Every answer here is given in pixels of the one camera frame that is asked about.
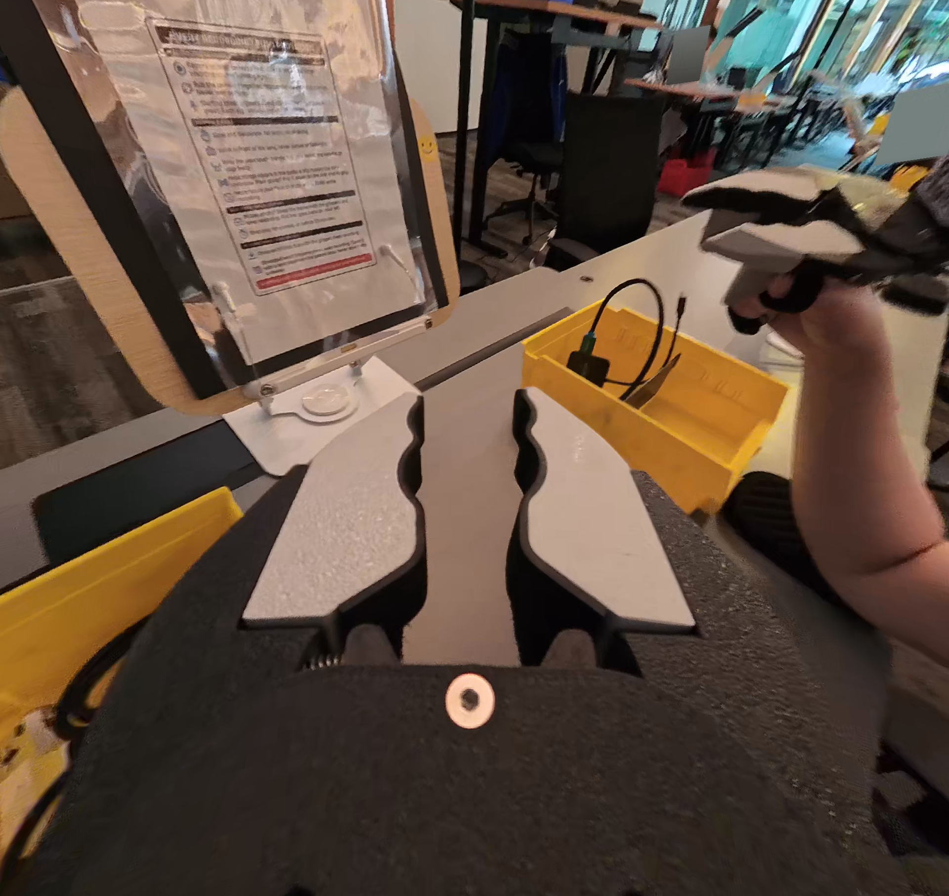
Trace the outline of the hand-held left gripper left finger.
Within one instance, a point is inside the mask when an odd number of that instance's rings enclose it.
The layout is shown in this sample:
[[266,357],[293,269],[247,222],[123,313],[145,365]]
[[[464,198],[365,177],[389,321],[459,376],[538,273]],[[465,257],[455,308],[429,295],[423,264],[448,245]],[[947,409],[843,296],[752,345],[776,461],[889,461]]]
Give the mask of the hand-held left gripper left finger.
[[246,626],[325,625],[424,565],[423,442],[423,397],[409,392],[315,454],[244,608]]

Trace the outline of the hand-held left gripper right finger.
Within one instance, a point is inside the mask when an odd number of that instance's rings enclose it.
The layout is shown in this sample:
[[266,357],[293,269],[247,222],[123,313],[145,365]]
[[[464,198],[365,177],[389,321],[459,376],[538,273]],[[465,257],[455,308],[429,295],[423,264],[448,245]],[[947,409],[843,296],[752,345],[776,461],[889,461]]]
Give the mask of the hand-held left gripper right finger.
[[528,563],[609,629],[695,629],[632,470],[584,421],[516,391],[517,543]]

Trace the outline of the yellow plastic bin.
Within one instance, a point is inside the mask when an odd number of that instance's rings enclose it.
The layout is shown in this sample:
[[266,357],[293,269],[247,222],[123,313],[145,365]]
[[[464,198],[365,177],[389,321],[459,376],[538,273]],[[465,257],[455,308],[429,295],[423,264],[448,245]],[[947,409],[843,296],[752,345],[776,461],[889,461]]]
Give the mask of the yellow plastic bin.
[[2,594],[2,880],[42,834],[137,633],[241,517],[217,489]]
[[610,366],[598,387],[566,365],[597,309],[592,304],[528,337],[522,386],[539,388],[592,428],[684,512],[716,512],[766,441],[788,386],[681,334],[658,393],[641,407],[626,404],[623,382],[641,369],[657,323],[631,309],[606,310],[594,354]]

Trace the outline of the person's right forearm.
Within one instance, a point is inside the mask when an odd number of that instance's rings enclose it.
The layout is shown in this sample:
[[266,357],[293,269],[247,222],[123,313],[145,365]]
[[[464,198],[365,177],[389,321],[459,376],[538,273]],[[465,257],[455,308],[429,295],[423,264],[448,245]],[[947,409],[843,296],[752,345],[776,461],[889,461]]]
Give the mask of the person's right forearm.
[[861,618],[947,665],[947,538],[899,431],[890,359],[878,346],[794,344],[791,497],[805,544]]

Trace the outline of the person's right hand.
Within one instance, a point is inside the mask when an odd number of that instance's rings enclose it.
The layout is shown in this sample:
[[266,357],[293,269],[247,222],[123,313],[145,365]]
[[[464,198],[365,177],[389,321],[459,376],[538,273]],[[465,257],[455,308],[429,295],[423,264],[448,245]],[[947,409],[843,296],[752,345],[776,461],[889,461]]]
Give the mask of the person's right hand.
[[807,371],[879,375],[891,368],[882,306],[870,288],[840,282],[824,286],[801,313],[768,313],[770,326],[797,349]]

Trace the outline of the red box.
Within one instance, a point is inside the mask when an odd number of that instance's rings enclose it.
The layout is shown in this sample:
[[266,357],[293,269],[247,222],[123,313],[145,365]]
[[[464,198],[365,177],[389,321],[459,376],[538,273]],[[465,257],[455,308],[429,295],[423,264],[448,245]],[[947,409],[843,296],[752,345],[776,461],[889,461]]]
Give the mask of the red box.
[[715,170],[718,150],[706,149],[692,158],[670,157],[661,168],[657,192],[680,199],[709,182]]

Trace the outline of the black mesh chair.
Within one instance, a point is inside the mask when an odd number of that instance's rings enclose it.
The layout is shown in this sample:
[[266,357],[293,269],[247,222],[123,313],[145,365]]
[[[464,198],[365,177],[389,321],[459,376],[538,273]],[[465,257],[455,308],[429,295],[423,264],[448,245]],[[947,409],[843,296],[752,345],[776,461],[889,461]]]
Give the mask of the black mesh chair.
[[801,586],[824,602],[853,612],[824,579],[800,533],[789,479],[761,471],[743,475],[720,514],[739,538]]

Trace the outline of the black cabinet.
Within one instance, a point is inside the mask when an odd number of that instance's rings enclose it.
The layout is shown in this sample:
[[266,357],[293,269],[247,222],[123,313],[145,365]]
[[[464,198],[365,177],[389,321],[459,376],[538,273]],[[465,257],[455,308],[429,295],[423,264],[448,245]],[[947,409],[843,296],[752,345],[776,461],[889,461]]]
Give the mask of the black cabinet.
[[547,267],[563,272],[647,233],[662,114],[658,97],[568,94],[559,216]]

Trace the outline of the black mat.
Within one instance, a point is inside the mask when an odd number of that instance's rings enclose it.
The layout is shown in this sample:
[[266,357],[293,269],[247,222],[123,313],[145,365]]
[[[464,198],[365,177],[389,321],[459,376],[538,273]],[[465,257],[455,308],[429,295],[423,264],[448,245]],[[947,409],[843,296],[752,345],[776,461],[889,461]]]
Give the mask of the black mat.
[[31,512],[47,561],[58,566],[220,488],[259,479],[255,461],[174,455],[112,465],[37,497]]

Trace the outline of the black office chair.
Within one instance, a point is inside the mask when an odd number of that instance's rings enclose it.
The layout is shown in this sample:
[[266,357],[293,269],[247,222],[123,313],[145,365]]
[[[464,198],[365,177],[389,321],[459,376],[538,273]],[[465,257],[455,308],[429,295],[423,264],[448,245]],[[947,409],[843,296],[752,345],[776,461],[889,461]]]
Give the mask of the black office chair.
[[505,161],[514,167],[518,177],[530,178],[528,196],[517,201],[501,202],[491,213],[483,218],[482,225],[487,228],[495,219],[523,214],[528,231],[521,243],[528,248],[535,238],[535,226],[538,218],[556,220],[558,214],[551,199],[553,178],[562,170],[563,143],[513,143]]

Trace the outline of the wooden top standing desk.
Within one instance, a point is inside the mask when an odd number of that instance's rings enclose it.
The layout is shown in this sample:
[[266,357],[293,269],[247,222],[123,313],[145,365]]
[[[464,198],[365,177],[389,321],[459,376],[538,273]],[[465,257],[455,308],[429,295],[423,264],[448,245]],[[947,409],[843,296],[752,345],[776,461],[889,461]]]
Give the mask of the wooden top standing desk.
[[[442,0],[460,13],[460,0]],[[591,9],[575,4],[540,0],[475,0],[474,23],[487,23],[482,80],[479,100],[473,183],[464,200],[464,237],[462,242],[491,256],[503,257],[504,251],[483,238],[485,197],[491,163],[488,159],[487,123],[496,79],[497,54],[501,27],[537,25],[550,34],[552,45],[561,47],[603,48],[632,51],[634,31],[661,31],[655,20],[639,15]]]

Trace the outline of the black vertical pole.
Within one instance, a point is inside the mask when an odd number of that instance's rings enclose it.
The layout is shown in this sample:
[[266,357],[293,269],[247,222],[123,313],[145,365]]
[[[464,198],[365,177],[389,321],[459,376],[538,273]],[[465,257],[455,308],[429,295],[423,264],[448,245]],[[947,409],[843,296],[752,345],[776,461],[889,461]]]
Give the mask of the black vertical pole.
[[453,236],[461,262],[464,237],[464,200],[471,97],[471,63],[474,44],[475,0],[460,0],[460,35],[457,83],[456,161],[454,173]]

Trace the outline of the clear acrylic sign stand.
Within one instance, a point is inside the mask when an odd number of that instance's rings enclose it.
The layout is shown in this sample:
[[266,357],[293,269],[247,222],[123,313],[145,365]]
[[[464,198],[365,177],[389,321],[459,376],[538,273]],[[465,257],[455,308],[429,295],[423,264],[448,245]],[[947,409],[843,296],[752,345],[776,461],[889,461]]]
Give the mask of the clear acrylic sign stand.
[[391,0],[33,0],[225,391],[448,302]]

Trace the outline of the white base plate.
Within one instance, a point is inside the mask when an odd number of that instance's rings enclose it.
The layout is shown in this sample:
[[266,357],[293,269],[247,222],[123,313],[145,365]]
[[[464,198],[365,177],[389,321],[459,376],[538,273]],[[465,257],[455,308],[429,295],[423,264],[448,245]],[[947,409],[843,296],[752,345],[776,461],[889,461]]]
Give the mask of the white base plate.
[[224,421],[267,474],[280,477],[306,465],[340,434],[399,397],[421,396],[378,357],[263,396]]

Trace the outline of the black frame post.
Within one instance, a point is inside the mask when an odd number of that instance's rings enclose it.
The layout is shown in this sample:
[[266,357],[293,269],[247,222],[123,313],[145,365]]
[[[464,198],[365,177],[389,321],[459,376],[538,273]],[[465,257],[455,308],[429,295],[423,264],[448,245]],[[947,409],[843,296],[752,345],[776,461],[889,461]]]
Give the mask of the black frame post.
[[200,399],[226,390],[33,0],[1,0],[2,53],[158,335]]

